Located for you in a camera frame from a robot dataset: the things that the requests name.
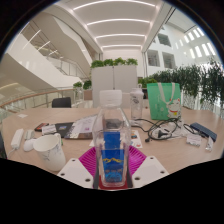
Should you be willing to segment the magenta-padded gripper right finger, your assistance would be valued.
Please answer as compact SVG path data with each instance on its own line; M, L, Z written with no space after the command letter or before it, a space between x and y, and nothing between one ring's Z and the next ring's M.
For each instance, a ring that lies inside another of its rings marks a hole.
M140 188L168 175L155 156L146 156L139 149L129 148L127 186Z

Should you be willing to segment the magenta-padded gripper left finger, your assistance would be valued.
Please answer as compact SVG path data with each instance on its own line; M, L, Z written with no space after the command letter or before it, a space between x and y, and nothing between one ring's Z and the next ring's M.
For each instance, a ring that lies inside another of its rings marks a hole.
M71 158L58 176L81 187L97 189L99 174L95 148L90 148L79 158Z

